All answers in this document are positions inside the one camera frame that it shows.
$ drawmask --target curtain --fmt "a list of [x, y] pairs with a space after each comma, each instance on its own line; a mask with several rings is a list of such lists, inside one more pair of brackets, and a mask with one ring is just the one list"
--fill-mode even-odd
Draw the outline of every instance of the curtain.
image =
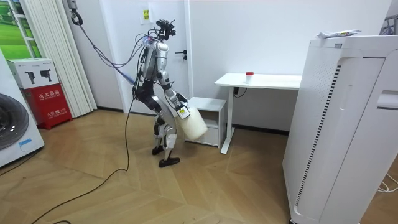
[[43, 57], [55, 69], [74, 118], [97, 109], [62, 0], [20, 0]]

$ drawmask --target small white cabinet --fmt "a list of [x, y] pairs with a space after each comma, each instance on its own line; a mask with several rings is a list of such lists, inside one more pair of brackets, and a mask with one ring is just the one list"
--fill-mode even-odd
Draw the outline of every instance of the small white cabinet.
[[208, 127], [207, 132], [199, 139], [186, 142], [195, 142], [210, 146], [221, 147], [226, 137], [226, 100], [193, 97], [188, 100], [189, 106], [199, 110], [201, 117]]

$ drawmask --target parquet floor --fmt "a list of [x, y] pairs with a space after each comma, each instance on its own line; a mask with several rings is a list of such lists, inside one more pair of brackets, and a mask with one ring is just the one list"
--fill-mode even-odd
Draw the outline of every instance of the parquet floor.
[[[228, 154], [222, 155], [215, 147], [184, 143], [180, 135], [173, 156], [181, 157], [181, 163], [160, 169], [157, 164], [163, 155], [150, 153], [153, 119], [130, 117], [129, 172], [118, 172], [97, 191], [57, 208], [37, 223], [288, 222], [281, 165], [286, 136], [237, 129]], [[98, 110], [51, 131], [40, 130], [45, 147], [0, 177], [0, 223], [30, 224], [126, 167], [125, 120], [125, 114]], [[0, 174], [18, 163], [0, 169]], [[396, 194], [374, 201], [363, 224], [383, 223], [375, 220], [386, 216], [395, 223]]]

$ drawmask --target washing machine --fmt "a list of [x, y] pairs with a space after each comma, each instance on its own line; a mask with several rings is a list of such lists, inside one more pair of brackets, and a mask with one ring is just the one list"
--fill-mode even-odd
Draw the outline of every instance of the washing machine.
[[0, 167], [43, 146], [39, 130], [0, 50]]

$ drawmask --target red box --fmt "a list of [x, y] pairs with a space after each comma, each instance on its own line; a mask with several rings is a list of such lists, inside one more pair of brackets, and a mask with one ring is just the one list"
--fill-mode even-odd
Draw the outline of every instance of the red box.
[[72, 120], [61, 84], [41, 86], [22, 91], [35, 116], [37, 127], [49, 130], [57, 124]]

